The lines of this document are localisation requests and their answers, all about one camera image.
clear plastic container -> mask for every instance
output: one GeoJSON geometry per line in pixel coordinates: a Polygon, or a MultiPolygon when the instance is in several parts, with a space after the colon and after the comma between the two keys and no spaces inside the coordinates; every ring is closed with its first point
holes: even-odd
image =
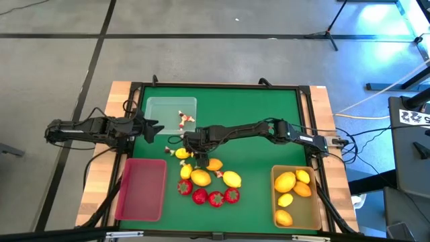
{"type": "Polygon", "coordinates": [[[195,97],[150,97],[146,101],[145,118],[158,120],[164,129],[159,134],[182,134],[196,129],[197,99],[195,97]],[[185,122],[183,131],[179,130],[181,117],[179,111],[192,116],[195,122],[185,122]]]}
{"type": "Polygon", "coordinates": [[[127,159],[115,219],[158,221],[163,211],[166,161],[127,159]]]}

wooden table edge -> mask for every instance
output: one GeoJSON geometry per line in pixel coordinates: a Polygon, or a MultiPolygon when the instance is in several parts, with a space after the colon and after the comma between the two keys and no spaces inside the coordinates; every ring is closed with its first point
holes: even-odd
{"type": "MultiPolygon", "coordinates": [[[[107,99],[105,113],[108,116],[123,117],[124,111],[122,103],[128,99],[130,92],[131,81],[114,81],[112,83],[110,94],[107,99]]],[[[335,122],[329,102],[329,95],[325,86],[310,86],[310,94],[312,98],[312,106],[314,109],[314,117],[316,127],[318,129],[334,130],[335,122]]],[[[306,105],[305,95],[302,94],[303,113],[306,126],[310,126],[308,107],[306,105]]],[[[319,132],[320,135],[334,136],[336,132],[319,132]]],[[[107,148],[106,145],[96,145],[94,155],[102,152],[107,148]]],[[[329,148],[331,153],[341,156],[339,149],[329,148]]],[[[82,225],[87,222],[90,216],[97,210],[98,206],[103,202],[108,193],[108,186],[112,169],[114,166],[114,152],[107,152],[99,158],[95,159],[88,172],[87,183],[82,195],[81,204],[75,224],[82,225]]],[[[126,156],[122,156],[120,173],[124,168],[126,156]]],[[[348,181],[344,164],[334,157],[326,157],[323,159],[325,164],[325,172],[329,194],[332,203],[335,205],[339,214],[347,221],[348,225],[358,231],[358,224],[355,217],[355,211],[351,202],[351,194],[349,192],[348,181]]],[[[328,223],[325,215],[324,205],[320,202],[320,214],[322,219],[322,228],[328,231],[328,223]]],[[[114,215],[116,209],[116,199],[112,202],[108,225],[114,224],[114,215]]]]}

white label sticker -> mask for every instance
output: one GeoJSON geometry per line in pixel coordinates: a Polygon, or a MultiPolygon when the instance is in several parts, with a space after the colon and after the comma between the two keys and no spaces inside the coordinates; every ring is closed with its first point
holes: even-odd
{"type": "Polygon", "coordinates": [[[423,125],[428,124],[428,126],[423,126],[423,128],[430,128],[430,114],[423,114],[420,112],[398,110],[400,115],[400,122],[409,125],[423,125]]]}
{"type": "Polygon", "coordinates": [[[309,141],[309,142],[313,141],[312,138],[308,138],[308,137],[305,137],[305,136],[299,136],[299,137],[300,137],[301,140],[306,140],[306,141],[309,141]]]}

tripod stand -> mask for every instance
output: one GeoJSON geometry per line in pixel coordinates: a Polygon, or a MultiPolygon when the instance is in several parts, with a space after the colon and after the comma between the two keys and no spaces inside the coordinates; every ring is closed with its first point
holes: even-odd
{"type": "Polygon", "coordinates": [[[303,36],[305,39],[310,39],[310,40],[316,40],[316,39],[321,39],[321,38],[326,38],[329,39],[331,41],[331,44],[333,45],[333,47],[335,47],[335,50],[338,51],[339,49],[336,46],[335,40],[333,39],[333,37],[330,34],[330,30],[333,27],[333,24],[335,24],[337,17],[339,17],[339,14],[341,14],[343,7],[347,4],[347,0],[344,0],[342,7],[339,9],[339,11],[336,14],[336,17],[334,18],[334,20],[331,22],[330,26],[327,28],[327,30],[322,31],[322,32],[317,32],[317,33],[313,33],[313,34],[308,34],[303,36]]]}

yellow lemon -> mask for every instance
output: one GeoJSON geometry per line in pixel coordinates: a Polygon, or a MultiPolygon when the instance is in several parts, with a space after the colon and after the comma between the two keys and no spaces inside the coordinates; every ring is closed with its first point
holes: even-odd
{"type": "Polygon", "coordinates": [[[310,188],[308,185],[301,181],[297,181],[296,185],[294,186],[293,190],[299,195],[303,197],[309,197],[312,195],[312,192],[310,191],[310,188]]]}
{"type": "Polygon", "coordinates": [[[275,180],[275,190],[281,193],[289,192],[296,185],[296,176],[291,171],[284,172],[275,180]]]}
{"type": "Polygon", "coordinates": [[[219,159],[209,159],[209,166],[206,169],[210,171],[219,171],[222,167],[222,162],[219,159]]]}
{"type": "Polygon", "coordinates": [[[175,151],[175,155],[178,159],[187,159],[191,154],[185,148],[179,148],[175,151]]]}
{"type": "Polygon", "coordinates": [[[211,182],[209,173],[201,169],[191,172],[191,180],[197,186],[207,186],[211,182]]]}
{"type": "Polygon", "coordinates": [[[291,226],[293,225],[293,218],[291,215],[284,210],[277,210],[275,212],[275,220],[278,224],[283,226],[291,226]]]}
{"type": "Polygon", "coordinates": [[[234,171],[224,172],[222,175],[222,180],[231,188],[239,188],[242,182],[241,177],[234,171]]]}
{"type": "Polygon", "coordinates": [[[305,184],[309,184],[310,182],[309,174],[304,170],[297,170],[296,177],[297,177],[297,180],[304,182],[305,184]]]}
{"type": "Polygon", "coordinates": [[[280,196],[279,199],[277,200],[277,205],[285,208],[286,206],[290,205],[292,202],[293,202],[293,195],[284,194],[280,196]]]}
{"type": "Polygon", "coordinates": [[[184,165],[181,168],[181,178],[182,179],[189,179],[192,171],[193,171],[193,167],[190,164],[184,165]]]}

